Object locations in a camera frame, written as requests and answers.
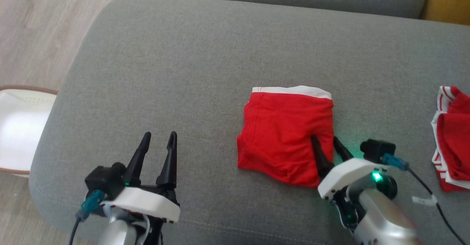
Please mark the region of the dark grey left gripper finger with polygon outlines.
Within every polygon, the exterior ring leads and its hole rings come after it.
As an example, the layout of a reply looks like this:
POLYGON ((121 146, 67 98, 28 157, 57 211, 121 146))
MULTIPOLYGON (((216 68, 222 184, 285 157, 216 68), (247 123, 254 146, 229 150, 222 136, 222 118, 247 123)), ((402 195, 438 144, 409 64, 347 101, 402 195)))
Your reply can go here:
POLYGON ((167 143, 167 156, 163 168, 156 179, 156 185, 166 190, 174 190, 177 187, 177 133, 170 133, 167 143))
POLYGON ((140 175, 143 161, 151 142, 151 132, 146 132, 137 147, 134 155, 128 163, 126 173, 124 174, 124 182, 128 187, 138 187, 141 185, 140 175))

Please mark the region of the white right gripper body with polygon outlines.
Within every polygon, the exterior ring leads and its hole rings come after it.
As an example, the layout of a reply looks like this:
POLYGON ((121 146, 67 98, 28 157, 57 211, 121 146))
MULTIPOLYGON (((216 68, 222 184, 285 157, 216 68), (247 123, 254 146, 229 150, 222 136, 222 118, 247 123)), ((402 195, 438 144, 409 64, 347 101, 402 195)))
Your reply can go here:
POLYGON ((319 172, 319 196, 331 202, 339 212, 340 222, 348 230, 355 230, 365 216, 359 196, 367 189, 378 190, 390 196, 390 178, 383 165, 361 158, 352 158, 319 172))

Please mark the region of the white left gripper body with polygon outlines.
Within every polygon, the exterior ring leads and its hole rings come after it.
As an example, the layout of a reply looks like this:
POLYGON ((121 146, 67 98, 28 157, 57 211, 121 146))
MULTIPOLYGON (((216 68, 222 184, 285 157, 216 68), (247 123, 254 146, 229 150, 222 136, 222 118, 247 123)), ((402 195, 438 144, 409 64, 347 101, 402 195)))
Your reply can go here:
POLYGON ((169 198, 136 187, 124 188, 101 206, 109 219, 102 245, 162 245, 162 226, 178 222, 181 213, 169 198))

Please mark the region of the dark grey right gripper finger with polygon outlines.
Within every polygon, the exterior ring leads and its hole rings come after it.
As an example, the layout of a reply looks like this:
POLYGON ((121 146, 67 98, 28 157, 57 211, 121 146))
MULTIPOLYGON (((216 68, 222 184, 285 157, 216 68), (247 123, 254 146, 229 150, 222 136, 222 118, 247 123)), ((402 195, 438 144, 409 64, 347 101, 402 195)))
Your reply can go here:
POLYGON ((325 153, 322 150, 322 145, 319 142, 319 139, 316 135, 311 136, 311 143, 312 149, 314 153, 314 159, 316 163, 317 173, 319 175, 319 179, 323 180, 329 172, 334 168, 334 163, 330 162, 325 153))
POLYGON ((334 149, 336 150, 336 153, 339 154, 343 162, 346 162, 354 158, 352 153, 341 143, 339 138, 337 137, 333 138, 333 146, 334 146, 334 149))

